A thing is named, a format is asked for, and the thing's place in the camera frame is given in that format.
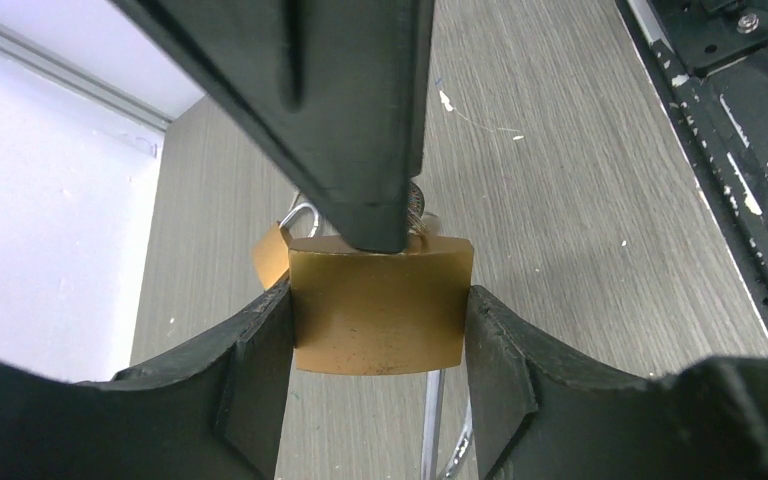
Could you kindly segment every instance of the gold padlock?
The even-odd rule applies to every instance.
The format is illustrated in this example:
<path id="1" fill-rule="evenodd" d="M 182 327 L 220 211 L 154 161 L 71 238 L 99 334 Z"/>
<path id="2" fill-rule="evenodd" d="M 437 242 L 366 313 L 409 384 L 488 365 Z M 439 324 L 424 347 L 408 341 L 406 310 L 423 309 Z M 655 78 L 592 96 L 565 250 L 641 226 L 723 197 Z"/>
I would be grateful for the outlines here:
<path id="1" fill-rule="evenodd" d="M 313 212 L 313 227 L 309 237 L 316 235 L 319 230 L 319 211 L 310 203 L 300 203 L 293 207 L 287 216 L 280 222 L 276 222 L 266 235 L 252 248 L 252 261 L 254 263 L 257 278 L 263 288 L 270 289 L 276 283 L 286 280 L 290 268 L 288 245 L 293 237 L 290 235 L 290 226 L 303 210 Z"/>
<path id="2" fill-rule="evenodd" d="M 385 255 L 336 236 L 290 242 L 297 368 L 394 375 L 460 364 L 472 244 L 410 235 L 408 245 Z"/>

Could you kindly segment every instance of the metal strip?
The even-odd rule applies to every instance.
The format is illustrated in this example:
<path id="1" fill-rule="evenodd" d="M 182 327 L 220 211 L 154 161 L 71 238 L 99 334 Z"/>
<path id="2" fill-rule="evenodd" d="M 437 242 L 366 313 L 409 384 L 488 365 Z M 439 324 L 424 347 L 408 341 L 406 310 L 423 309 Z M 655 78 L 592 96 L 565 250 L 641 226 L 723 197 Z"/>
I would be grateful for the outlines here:
<path id="1" fill-rule="evenodd" d="M 0 25 L 0 55 L 158 132 L 165 132 L 173 120 L 2 25 Z"/>

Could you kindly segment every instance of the screw head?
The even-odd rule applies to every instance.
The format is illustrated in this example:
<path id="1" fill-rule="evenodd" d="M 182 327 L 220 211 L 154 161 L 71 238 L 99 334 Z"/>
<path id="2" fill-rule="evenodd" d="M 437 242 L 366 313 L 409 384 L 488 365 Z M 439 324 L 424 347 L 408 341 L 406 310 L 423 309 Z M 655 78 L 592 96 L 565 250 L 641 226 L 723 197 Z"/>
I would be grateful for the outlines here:
<path id="1" fill-rule="evenodd" d="M 755 13 L 747 13 L 737 21 L 737 31 L 743 34 L 752 33 L 758 29 L 761 20 Z"/>

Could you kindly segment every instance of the silver metal rod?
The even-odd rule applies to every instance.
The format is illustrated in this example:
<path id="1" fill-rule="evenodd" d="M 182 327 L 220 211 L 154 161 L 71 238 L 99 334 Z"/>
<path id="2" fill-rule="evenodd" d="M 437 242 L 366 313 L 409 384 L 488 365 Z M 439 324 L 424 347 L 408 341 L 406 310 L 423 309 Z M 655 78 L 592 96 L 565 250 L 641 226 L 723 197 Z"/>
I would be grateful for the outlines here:
<path id="1" fill-rule="evenodd" d="M 445 380 L 446 374 L 443 370 L 428 372 L 425 387 L 425 419 L 422 423 L 421 480 L 437 478 L 437 448 L 440 442 Z"/>
<path id="2" fill-rule="evenodd" d="M 461 471 L 463 464 L 466 462 L 466 455 L 469 453 L 469 447 L 472 446 L 472 402 L 467 398 L 466 401 L 466 413 L 464 414 L 464 424 L 461 428 L 461 436 L 458 438 L 458 443 L 455 445 L 455 451 L 452 453 L 452 458 L 449 459 L 449 463 L 440 470 L 440 475 L 437 476 L 439 480 L 447 478 L 455 478 Z"/>

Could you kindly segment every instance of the brass padlock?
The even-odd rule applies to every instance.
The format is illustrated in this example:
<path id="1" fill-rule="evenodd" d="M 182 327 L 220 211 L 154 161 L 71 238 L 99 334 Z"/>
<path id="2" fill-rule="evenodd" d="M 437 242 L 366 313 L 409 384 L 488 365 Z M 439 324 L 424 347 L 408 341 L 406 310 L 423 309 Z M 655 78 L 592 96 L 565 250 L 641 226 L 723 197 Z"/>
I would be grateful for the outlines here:
<path id="1" fill-rule="evenodd" d="M 315 236 L 319 231 L 319 211 L 310 203 L 300 203 L 293 207 L 283 220 L 276 222 L 252 249 L 252 261 L 257 278 L 267 290 L 287 279 L 290 268 L 288 245 L 293 239 L 290 235 L 290 227 L 303 210 L 313 212 L 313 227 L 308 236 Z"/>
<path id="2" fill-rule="evenodd" d="M 394 375 L 460 364 L 472 244 L 410 235 L 408 245 L 385 255 L 336 236 L 290 242 L 297 368 Z"/>

